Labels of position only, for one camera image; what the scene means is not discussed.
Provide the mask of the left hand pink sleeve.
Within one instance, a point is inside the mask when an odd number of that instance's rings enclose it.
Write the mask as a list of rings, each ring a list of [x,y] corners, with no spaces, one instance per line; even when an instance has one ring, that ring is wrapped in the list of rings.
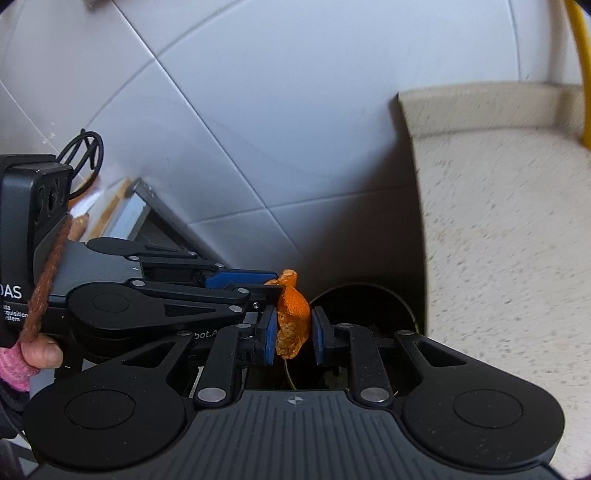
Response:
[[[62,365],[63,352],[59,345],[50,337],[39,335],[31,342],[20,344],[24,360],[31,367],[56,369]]]

